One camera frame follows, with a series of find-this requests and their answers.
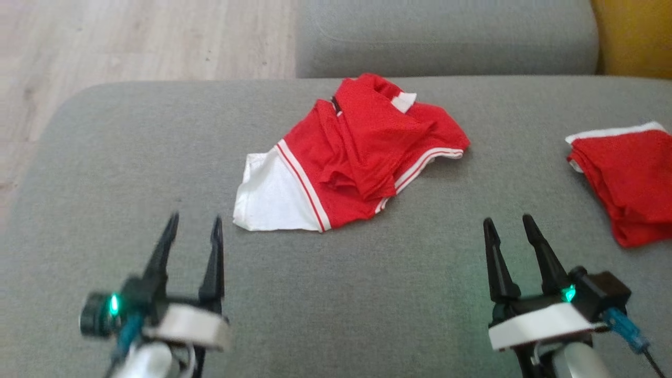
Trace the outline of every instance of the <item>white stripe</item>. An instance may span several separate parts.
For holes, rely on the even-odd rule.
[[[406,187],[411,181],[417,177],[420,172],[425,168],[427,164],[431,162],[431,159],[428,159],[430,155],[432,157],[449,157],[450,159],[459,159],[462,157],[462,154],[464,153],[464,150],[461,149],[449,149],[449,148],[433,148],[427,150],[420,158],[413,164],[406,172],[404,172],[403,175],[401,175],[396,182],[394,183],[394,187],[396,188],[396,193],[399,194],[403,188]],[[403,187],[400,187],[400,185],[406,181],[406,184],[404,184]]]
[[[649,122],[640,126],[605,128],[603,130],[590,130],[582,133],[573,134],[565,138],[564,141],[572,144],[577,139],[615,137],[617,135],[643,133],[644,131],[658,130],[667,133],[663,125],[658,122]]]
[[[320,217],[320,220],[322,221],[322,225],[325,227],[325,231],[328,229],[331,229],[331,224],[329,222],[329,217],[327,216],[327,212],[325,209],[322,207],[322,203],[320,202],[320,198],[317,196],[317,193],[315,192],[315,189],[312,187],[312,184],[310,183],[310,180],[308,179],[308,175],[306,175],[306,172],[303,170],[303,167],[299,164],[298,160],[296,160],[296,157],[290,150],[289,146],[287,146],[287,142],[285,142],[284,139],[280,139],[280,142],[278,142],[278,145],[282,149],[282,152],[287,155],[287,160],[289,161],[289,164],[296,169],[298,172],[300,180],[303,182],[303,184],[306,186],[306,190],[308,190],[308,195],[310,196],[310,199],[312,200],[312,203],[315,205],[315,209],[317,210],[317,215]]]
[[[385,209],[385,204],[387,203],[387,200],[389,200],[389,197],[385,197],[380,202],[378,203],[378,206],[376,206],[376,214],[380,213],[383,209]]]
[[[570,161],[569,161],[569,165],[571,165],[572,168],[574,168],[574,170],[575,170],[576,172],[579,172],[580,174],[583,173],[583,169],[581,169],[581,166],[579,165],[579,163],[577,163],[576,160],[574,160],[574,159],[570,160]]]
[[[406,113],[415,103],[417,96],[417,93],[400,92],[399,96],[394,96],[392,98],[392,105],[400,112]]]

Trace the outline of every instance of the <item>sofa cushion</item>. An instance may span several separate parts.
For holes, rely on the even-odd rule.
[[[346,77],[592,74],[589,0],[304,0],[296,73]]]
[[[336,79],[121,83],[69,100],[46,129],[0,245],[3,376],[90,377],[111,343],[83,339],[92,290],[140,272],[171,211],[180,226],[168,289],[195,294],[215,214],[225,219],[224,311],[234,350],[204,377],[517,377],[493,352],[482,221],[495,220],[512,276],[540,291],[521,216],[570,269],[610,270],[628,314],[672,368],[672,243],[623,250],[564,138],[658,120],[672,83],[605,77],[392,79],[444,107],[472,141],[437,159],[370,221],[320,234],[231,223],[245,155],[268,151]],[[615,336],[595,347],[614,377],[651,374]]]

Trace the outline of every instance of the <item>red stripe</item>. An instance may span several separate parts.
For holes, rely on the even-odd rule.
[[[306,195],[308,196],[308,200],[310,201],[310,205],[312,206],[312,211],[315,212],[315,216],[317,217],[317,221],[320,223],[320,228],[322,229],[322,232],[326,231],[325,226],[322,224],[322,220],[320,219],[320,215],[317,213],[317,207],[315,207],[315,203],[312,202],[312,198],[310,197],[310,193],[308,193],[308,189],[306,188],[306,184],[304,184],[303,180],[301,180],[301,175],[298,174],[298,171],[292,165],[292,162],[290,162],[290,160],[287,158],[287,155],[285,155],[285,152],[282,151],[282,147],[280,147],[279,144],[277,146],[278,146],[278,150],[280,150],[280,153],[282,154],[282,157],[284,157],[287,164],[289,164],[290,167],[292,167],[292,169],[294,170],[294,173],[296,174],[296,177],[298,178],[298,181],[301,183],[301,186],[303,186],[303,190],[304,190],[304,192],[306,192]]]
[[[430,153],[430,154],[427,155],[427,157],[422,161],[422,163],[420,163],[420,165],[418,166],[418,168],[415,168],[415,171],[413,171],[413,173],[411,173],[411,175],[410,175],[409,177],[407,177],[406,180],[402,181],[401,184],[399,184],[399,186],[397,186],[397,188],[401,188],[401,187],[404,186],[404,184],[406,184],[409,180],[414,179],[414,178],[415,178],[415,174],[417,174],[418,171],[422,170],[422,169],[427,165],[427,164],[425,163],[427,160],[431,159],[432,157],[436,157],[436,156],[446,156],[446,155],[457,155],[457,153],[455,153],[455,154],[451,154],[451,153],[448,153],[448,152],[442,152],[442,151],[436,151],[435,153]]]

